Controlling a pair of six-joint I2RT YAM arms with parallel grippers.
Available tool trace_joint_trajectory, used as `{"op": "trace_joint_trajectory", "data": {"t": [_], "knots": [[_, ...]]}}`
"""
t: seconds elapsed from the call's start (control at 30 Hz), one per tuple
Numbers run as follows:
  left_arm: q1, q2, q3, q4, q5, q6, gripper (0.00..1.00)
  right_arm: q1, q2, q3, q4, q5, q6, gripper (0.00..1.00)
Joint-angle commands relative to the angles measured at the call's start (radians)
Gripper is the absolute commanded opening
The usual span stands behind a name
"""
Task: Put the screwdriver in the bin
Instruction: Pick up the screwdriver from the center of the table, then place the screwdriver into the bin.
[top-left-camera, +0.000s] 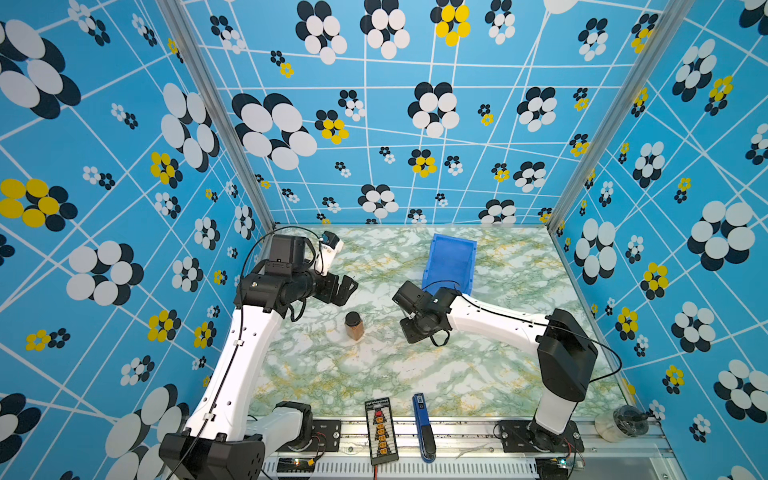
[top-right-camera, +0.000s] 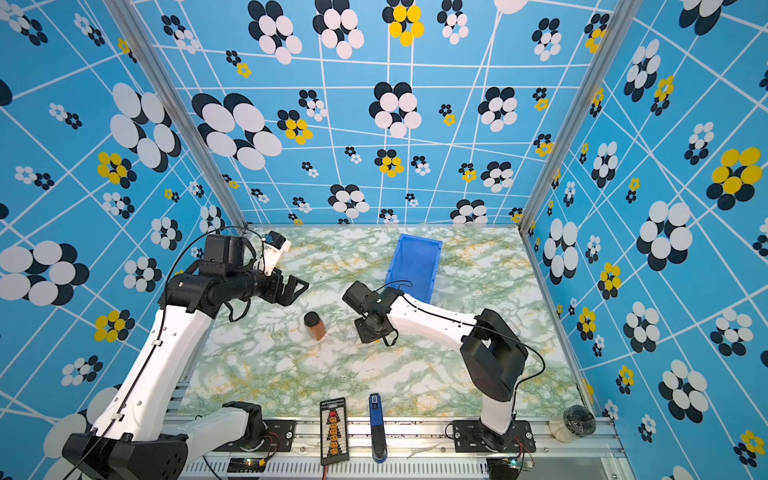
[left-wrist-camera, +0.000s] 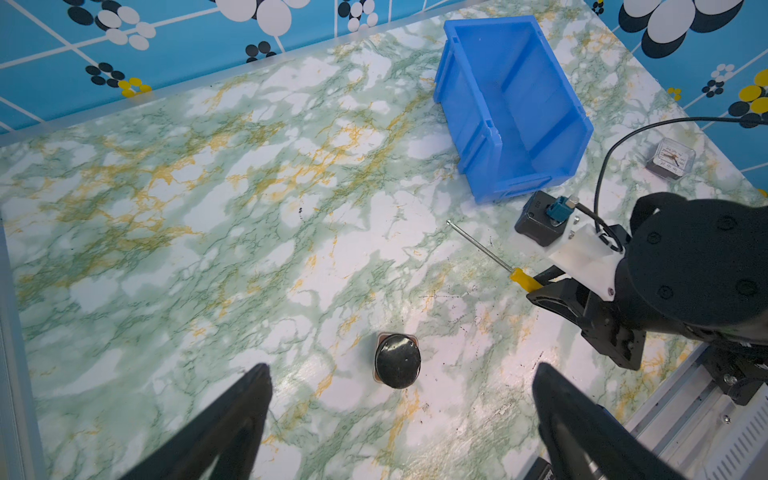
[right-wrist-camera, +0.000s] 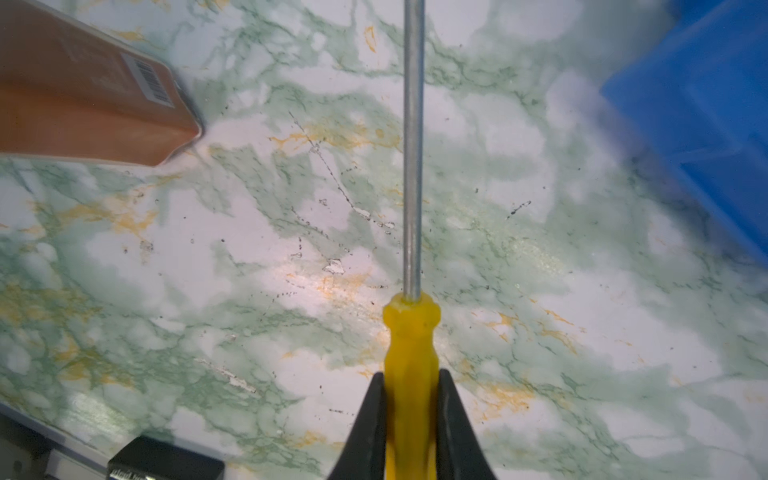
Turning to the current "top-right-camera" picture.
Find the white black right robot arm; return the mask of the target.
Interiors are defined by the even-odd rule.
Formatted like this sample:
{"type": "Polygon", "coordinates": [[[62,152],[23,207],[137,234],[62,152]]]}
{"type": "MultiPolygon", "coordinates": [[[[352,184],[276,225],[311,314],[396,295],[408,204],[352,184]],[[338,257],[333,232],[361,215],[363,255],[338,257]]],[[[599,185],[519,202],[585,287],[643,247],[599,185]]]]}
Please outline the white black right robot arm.
{"type": "Polygon", "coordinates": [[[359,315],[355,328],[364,344],[381,339],[390,347],[396,343],[390,335],[420,335],[459,352],[473,385],[482,394],[474,440],[494,452],[511,444],[517,387],[529,350],[497,312],[456,313],[399,289],[374,292],[360,282],[350,286],[342,300],[359,315]]]}

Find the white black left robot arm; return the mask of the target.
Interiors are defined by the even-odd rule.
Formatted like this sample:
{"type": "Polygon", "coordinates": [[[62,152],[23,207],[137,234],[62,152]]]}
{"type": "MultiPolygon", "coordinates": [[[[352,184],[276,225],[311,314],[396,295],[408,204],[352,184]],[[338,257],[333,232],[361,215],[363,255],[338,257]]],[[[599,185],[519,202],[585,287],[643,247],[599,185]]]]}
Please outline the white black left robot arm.
{"type": "Polygon", "coordinates": [[[73,433],[62,456],[66,478],[176,479],[186,465],[233,444],[272,458],[282,435],[269,431],[259,405],[233,401],[183,426],[166,428],[177,384],[193,367],[221,306],[262,298],[291,305],[309,284],[278,272],[253,270],[225,276],[181,274],[166,287],[147,342],[118,393],[87,433],[73,433]]]}

